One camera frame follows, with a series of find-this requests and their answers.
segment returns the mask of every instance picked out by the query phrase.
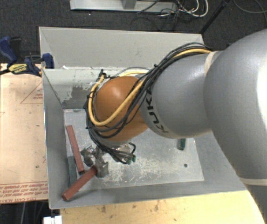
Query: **orange sphere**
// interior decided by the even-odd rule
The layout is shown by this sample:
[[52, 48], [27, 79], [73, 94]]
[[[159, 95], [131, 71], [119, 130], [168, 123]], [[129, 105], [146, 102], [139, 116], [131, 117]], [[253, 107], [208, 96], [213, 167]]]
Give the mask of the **orange sphere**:
[[[115, 110], [123, 103], [123, 101], [128, 96], [131, 88], [137, 81], [136, 77], [133, 76], [124, 76], [117, 77], [107, 81], [96, 93], [93, 101], [94, 114], [95, 118], [102, 122], [109, 118]], [[107, 127], [112, 127], [115, 125], [124, 115], [126, 114], [130, 103], [133, 99], [131, 99], [127, 105], [121, 110], [121, 112], [110, 122], [103, 127], [103, 129]], [[131, 114], [128, 116], [127, 122], [130, 121], [137, 111], [138, 105], [135, 106]], [[137, 111], [137, 114], [133, 118], [133, 120], [126, 124], [125, 127], [118, 133], [116, 136], [109, 138], [110, 141], [126, 141], [129, 140], [147, 129], [147, 125], [143, 121], [140, 112]], [[102, 135], [108, 136], [114, 133], [116, 130], [111, 130], [109, 132], [101, 133]]]

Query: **metal stand base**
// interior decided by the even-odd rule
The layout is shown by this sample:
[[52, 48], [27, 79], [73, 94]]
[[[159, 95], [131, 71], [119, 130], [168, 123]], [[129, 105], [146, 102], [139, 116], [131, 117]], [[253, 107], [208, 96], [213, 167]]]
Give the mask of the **metal stand base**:
[[[139, 12], [152, 5], [153, 1], [137, 1], [134, 8], [124, 9], [122, 0], [70, 0], [71, 10], [102, 10], [102, 11], [124, 11], [124, 12]], [[166, 9], [172, 9], [172, 2], [158, 2], [151, 7], [147, 12], [169, 12]]]

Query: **gray metal plate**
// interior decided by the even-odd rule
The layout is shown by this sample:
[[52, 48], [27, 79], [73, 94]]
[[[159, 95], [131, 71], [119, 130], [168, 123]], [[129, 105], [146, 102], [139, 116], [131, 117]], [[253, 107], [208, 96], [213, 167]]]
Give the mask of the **gray metal plate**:
[[[93, 144], [85, 129], [85, 116], [84, 110], [64, 110], [65, 125], [73, 126], [80, 150]], [[104, 159], [109, 162], [109, 174], [93, 178], [80, 191], [204, 180], [194, 139], [187, 139], [186, 148], [181, 151], [177, 149], [178, 140], [160, 137], [147, 129], [132, 142], [137, 146], [136, 162], [124, 165], [106, 154]], [[72, 156], [68, 139], [66, 149], [67, 156]]]

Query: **wooden stick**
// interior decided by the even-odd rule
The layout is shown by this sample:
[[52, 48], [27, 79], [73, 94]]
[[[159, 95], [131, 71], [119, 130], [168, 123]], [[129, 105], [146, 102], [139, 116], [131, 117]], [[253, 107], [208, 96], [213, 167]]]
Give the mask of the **wooden stick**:
[[76, 164], [77, 170], [79, 173], [84, 172], [85, 167], [83, 166], [82, 156], [81, 156], [81, 153], [80, 153], [79, 148], [78, 148], [78, 144], [76, 141], [76, 137], [75, 137], [72, 125], [66, 126], [66, 130], [67, 130], [67, 134], [68, 134], [68, 137], [70, 140], [70, 144], [71, 144], [71, 148], [72, 148], [72, 152], [73, 152], [73, 156], [75, 159], [75, 164]]
[[85, 185], [92, 177], [97, 174], [97, 169], [95, 166], [92, 166], [85, 174], [83, 174], [79, 179], [76, 180], [65, 192], [62, 194], [62, 198], [64, 201], [68, 201], [73, 197], [78, 190]]

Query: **gray carpet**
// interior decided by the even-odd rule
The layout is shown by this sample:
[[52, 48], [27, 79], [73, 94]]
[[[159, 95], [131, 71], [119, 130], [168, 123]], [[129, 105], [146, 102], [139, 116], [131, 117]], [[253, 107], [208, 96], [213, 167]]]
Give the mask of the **gray carpet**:
[[[147, 13], [137, 15], [131, 12], [70, 11], [69, 1], [0, 0], [0, 38], [20, 36], [21, 54], [26, 56], [29, 52], [32, 54], [40, 52], [39, 26], [199, 33], [222, 0], [208, 0], [207, 16], [191, 19], [190, 16], [183, 15], [176, 26], [172, 19], [162, 19]], [[267, 9], [267, 0], [258, 1], [264, 9]], [[260, 11], [260, 7], [254, 0], [236, 0], [236, 2], [245, 9]], [[263, 14], [245, 13], [231, 1], [206, 31], [204, 41], [211, 48], [224, 49], [228, 44], [265, 28], [266, 20]], [[0, 54], [0, 63], [6, 61], [6, 58]], [[22, 203], [0, 205], [0, 224], [20, 223], [22, 205]], [[42, 207], [41, 217], [51, 214], [47, 204], [27, 203], [23, 223], [34, 223], [40, 207]]]

